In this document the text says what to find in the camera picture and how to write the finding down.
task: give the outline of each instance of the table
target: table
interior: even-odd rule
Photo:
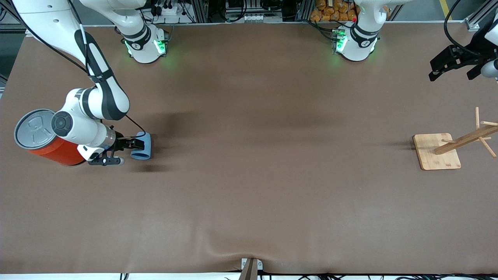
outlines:
[[[476,143],[461,169],[422,171],[412,144],[473,130],[475,106],[498,119],[494,80],[429,82],[441,23],[386,24],[360,63],[303,24],[181,26],[147,65],[112,28],[89,32],[153,158],[64,167],[20,149],[19,118],[92,85],[25,39],[0,101],[0,273],[231,271],[243,257],[272,273],[498,271],[498,161]]]

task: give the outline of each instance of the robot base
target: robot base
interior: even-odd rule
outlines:
[[[375,43],[377,43],[377,39],[375,39],[371,46],[361,48],[358,46],[358,43],[351,39],[351,30],[349,27],[333,29],[332,38],[337,39],[332,42],[334,54],[339,53],[351,61],[365,60],[374,51]]]
[[[152,63],[159,57],[166,57],[168,48],[169,33],[152,24],[147,26],[150,28],[151,37],[142,50],[135,50],[126,44],[130,57],[140,63]]]

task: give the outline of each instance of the wooden stand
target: wooden stand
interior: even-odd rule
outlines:
[[[461,166],[456,148],[471,142],[480,141],[490,152],[492,157],[497,155],[486,140],[486,137],[498,132],[498,122],[479,122],[479,107],[476,107],[476,131],[453,140],[448,133],[441,134],[417,134],[413,137],[417,149],[420,167],[423,170],[458,169]]]

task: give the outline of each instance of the black clamp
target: black clamp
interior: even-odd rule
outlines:
[[[111,69],[109,69],[106,72],[104,72],[98,76],[88,75],[88,78],[90,78],[90,80],[92,80],[92,82],[98,84],[98,83],[102,83],[102,82],[106,81],[107,79],[111,78],[112,76],[114,76],[114,73]]]
[[[125,150],[125,149],[145,149],[145,143],[142,140],[138,140],[135,138],[123,138],[123,135],[119,132],[116,132],[116,141],[114,144],[107,150],[102,153],[102,156],[96,156],[93,160],[89,161],[89,165],[120,165],[124,163],[124,159],[114,156],[114,152],[117,150]]]

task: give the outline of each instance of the black cable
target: black cable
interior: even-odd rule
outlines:
[[[3,7],[0,7],[0,8],[1,8],[1,10],[0,10],[0,16],[1,16],[1,13],[5,12],[3,14],[3,16],[0,18],[0,21],[2,21],[5,18],[5,16],[7,15],[7,10],[3,9]]]
[[[331,20],[330,22],[335,22],[335,23],[338,23],[339,25],[341,26],[344,26],[344,27],[347,27],[347,28],[350,28],[351,26],[347,26],[345,25],[344,23],[340,22],[340,21],[337,21],[337,20]]]
[[[453,4],[453,6],[451,6],[450,11],[446,15],[446,18],[444,19],[444,25],[443,25],[443,27],[444,27],[444,34],[446,35],[446,37],[448,38],[448,40],[450,40],[455,46],[459,47],[460,49],[464,50],[465,52],[473,54],[473,55],[476,55],[476,56],[484,57],[480,53],[476,53],[476,52],[471,51],[471,50],[467,49],[466,47],[462,46],[455,39],[453,39],[453,37],[450,35],[450,32],[448,31],[448,20],[450,19],[451,14],[453,13],[453,10],[458,5],[458,3],[460,3],[460,1],[461,0],[456,0],[456,2]]]
[[[242,1],[242,5],[241,5],[241,14],[236,18],[236,19],[227,19],[223,14],[222,14],[222,11],[223,10],[226,10],[225,8],[225,5],[223,5],[223,2],[224,0],[220,0],[218,1],[218,15],[221,17],[222,20],[226,21],[226,22],[235,22],[237,20],[240,20],[244,17],[244,15],[246,14],[247,10],[248,10],[248,5],[246,3],[246,0],[241,0]]]
[[[321,30],[323,30],[323,31],[329,31],[329,32],[332,32],[332,29],[330,29],[330,28],[320,27],[320,26],[318,26],[318,24],[317,24],[317,23],[311,22],[311,21],[309,21],[309,20],[307,20],[307,19],[298,19],[298,20],[297,20],[297,22],[300,22],[300,21],[306,22],[306,23],[308,23],[309,25],[311,25],[312,27],[314,27],[314,28],[316,28],[316,29],[321,29]]]
[[[180,6],[182,6],[182,9],[183,11],[185,12],[185,14],[187,15],[188,19],[192,22],[192,23],[195,23],[195,20],[194,18],[192,17],[192,15],[190,14],[190,12],[188,11],[188,9],[186,8],[186,5],[185,5],[185,2],[183,0],[179,1],[180,3]]]
[[[73,13],[74,13],[74,16],[76,17],[76,20],[78,21],[80,26],[83,26],[83,23],[81,22],[80,15],[78,14],[78,11],[76,11],[76,8],[74,7],[73,2],[71,2],[71,0],[68,0],[68,2],[69,2],[69,5],[71,5],[71,9],[73,10]],[[91,76],[90,70],[88,69],[88,48],[89,47],[88,47],[88,42],[86,40],[86,34],[84,34],[83,32],[86,33],[86,31],[82,28],[81,39],[83,40],[83,42],[86,42],[86,44],[85,44],[85,71],[87,72],[88,76]]]
[[[333,39],[332,37],[329,37],[327,36],[327,34],[323,33],[323,30],[322,29],[318,29],[318,31],[320,32],[320,34],[322,34],[325,38],[331,40],[331,41],[337,41],[336,39]]]
[[[122,139],[136,139],[136,138],[139,138],[139,137],[142,137],[142,136],[145,136],[147,134],[147,132],[145,132],[145,130],[139,125],[137,124],[132,118],[130,118],[128,116],[128,114],[125,115],[125,117],[128,118],[128,120],[130,120],[132,123],[134,123],[140,130],[142,130],[142,135],[137,135],[137,136],[126,136],[126,137],[120,137],[118,139],[122,140]]]
[[[19,14],[19,12],[17,11],[17,9],[15,8],[15,5],[12,3],[12,7],[14,8],[14,11],[16,13]],[[45,40],[43,40],[42,38],[40,38],[40,36],[36,35],[36,33],[26,24],[26,22],[24,22],[24,20],[22,20],[21,17],[18,18],[18,20],[26,27],[26,29],[28,29],[29,32],[31,32],[31,34],[36,37],[40,42],[42,42],[43,44],[45,44],[47,47],[49,47],[51,50],[55,51],[56,53],[58,53],[59,55],[61,55],[62,57],[64,57],[65,59],[69,60],[71,63],[73,63],[74,65],[76,65],[78,68],[80,68],[82,71],[84,72],[87,72],[87,70],[79,65],[76,61],[72,60],[71,58],[69,58],[67,55],[63,54],[61,51],[59,51],[58,49],[54,48],[53,46],[51,46],[49,43],[47,43]]]
[[[5,12],[6,12],[6,13],[5,13],[5,15],[4,15],[4,17],[7,15],[7,12],[8,12],[8,13],[10,13],[10,16],[12,16],[13,18],[15,18],[17,21],[19,21],[19,22],[21,21],[21,20],[19,19],[19,17],[17,17],[17,15],[18,15],[19,13],[18,13],[15,9],[14,9],[14,10],[10,10],[9,6],[5,6],[5,5],[3,5],[2,3],[0,3],[0,6],[1,6],[1,7],[2,7],[2,9],[4,9],[4,10],[5,10]]]
[[[173,39],[173,32],[175,31],[175,25],[173,24],[173,27],[171,28],[171,32],[169,33],[168,36],[168,43]]]
[[[80,15],[78,14],[78,12],[76,12],[76,8],[74,7],[73,2],[71,0],[68,0],[67,2],[69,2],[69,5],[71,5],[71,9],[73,10],[74,15],[76,16],[76,19],[78,20],[78,23],[81,24]]]
[[[147,22],[149,20],[149,22],[152,23],[152,19],[150,17],[147,17],[147,19],[145,19],[145,15],[143,14],[142,10],[140,10],[140,13],[142,14],[143,21]]]

